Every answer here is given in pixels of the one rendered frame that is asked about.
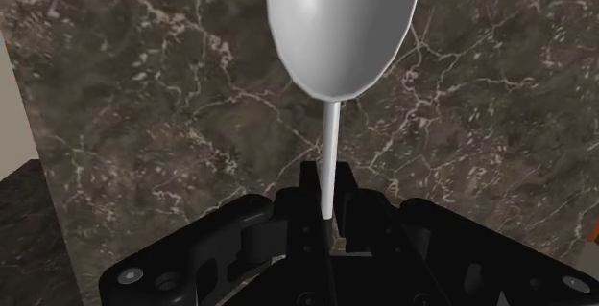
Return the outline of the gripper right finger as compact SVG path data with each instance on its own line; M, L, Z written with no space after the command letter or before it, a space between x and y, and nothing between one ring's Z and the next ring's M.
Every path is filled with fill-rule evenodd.
M392 205L336 169L334 211L346 251L395 254L426 263L452 306L599 306L599 281L430 200Z

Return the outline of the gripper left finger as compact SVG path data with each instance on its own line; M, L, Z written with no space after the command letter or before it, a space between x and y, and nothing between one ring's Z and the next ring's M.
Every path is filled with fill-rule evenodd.
M317 166L303 161L299 185L273 199L247 194L106 269L102 306L214 306L273 258L303 268L327 253Z

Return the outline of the silver spoon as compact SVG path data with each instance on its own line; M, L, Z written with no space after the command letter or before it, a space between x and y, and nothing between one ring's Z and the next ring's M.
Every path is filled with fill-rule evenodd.
M333 216L341 104L394 61L418 0L266 0L277 55L292 82L323 102L321 214Z

